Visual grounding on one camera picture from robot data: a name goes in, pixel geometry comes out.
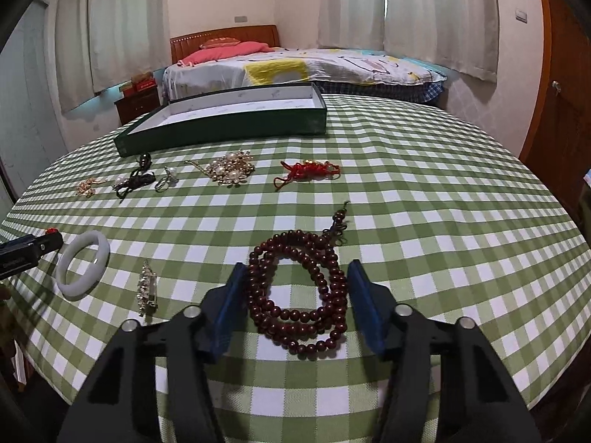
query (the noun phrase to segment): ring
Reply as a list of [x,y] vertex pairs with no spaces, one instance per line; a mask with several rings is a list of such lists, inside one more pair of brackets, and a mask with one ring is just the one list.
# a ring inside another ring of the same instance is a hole
[[177,173],[172,168],[165,167],[164,171],[166,171],[166,175],[164,175],[158,183],[156,183],[156,193],[162,193],[166,191],[170,185],[173,185],[178,182]]
[[[72,263],[76,254],[82,248],[86,248],[92,244],[99,246],[95,261],[88,266],[84,275],[78,278],[78,280],[66,285],[66,271],[70,263]],[[68,298],[76,298],[86,293],[103,276],[109,254],[109,241],[99,231],[87,231],[74,238],[61,255],[60,261],[57,262],[57,266],[55,267],[55,282],[61,293]]]

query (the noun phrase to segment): wooden headboard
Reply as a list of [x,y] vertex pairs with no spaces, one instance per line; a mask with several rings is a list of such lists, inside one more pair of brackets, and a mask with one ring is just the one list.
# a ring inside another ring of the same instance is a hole
[[195,53],[199,46],[212,38],[236,38],[241,42],[255,41],[266,43],[270,47],[279,46],[279,33],[275,25],[256,25],[256,26],[235,26],[233,28],[222,28],[219,30],[210,30],[191,35],[184,35],[170,39],[170,53],[172,54],[172,63]]

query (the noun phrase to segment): red string bracelet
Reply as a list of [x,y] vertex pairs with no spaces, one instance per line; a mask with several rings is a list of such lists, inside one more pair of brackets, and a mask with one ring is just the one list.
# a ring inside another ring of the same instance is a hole
[[[282,189],[292,180],[324,178],[325,176],[341,174],[341,167],[333,165],[330,162],[318,163],[316,161],[306,160],[303,164],[296,163],[294,165],[288,165],[285,162],[281,162],[281,164],[286,170],[289,170],[289,175],[286,178],[277,177],[273,180],[276,189]],[[279,186],[277,185],[277,180],[282,182]]]

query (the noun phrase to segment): pillow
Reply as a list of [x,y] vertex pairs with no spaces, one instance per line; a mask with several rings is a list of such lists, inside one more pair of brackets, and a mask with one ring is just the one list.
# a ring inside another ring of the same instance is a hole
[[206,50],[208,48],[235,47],[238,43],[240,43],[240,40],[236,40],[236,38],[212,38],[211,40],[207,40],[199,48],[201,48],[202,50]]
[[192,53],[187,58],[180,60],[178,66],[193,66],[199,63],[205,63],[208,61],[223,60],[226,58],[232,58],[233,56],[245,56],[252,55],[253,53],[268,53],[274,51],[269,48],[266,43],[259,42],[242,42],[238,43],[234,47],[217,47],[207,48],[205,50],[198,50]]

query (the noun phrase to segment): wooden drawer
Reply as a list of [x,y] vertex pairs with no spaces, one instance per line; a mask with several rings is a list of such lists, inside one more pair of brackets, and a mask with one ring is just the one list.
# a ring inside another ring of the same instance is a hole
[[160,106],[158,87],[140,91],[134,95],[115,102],[121,124],[127,124],[144,113],[149,113]]

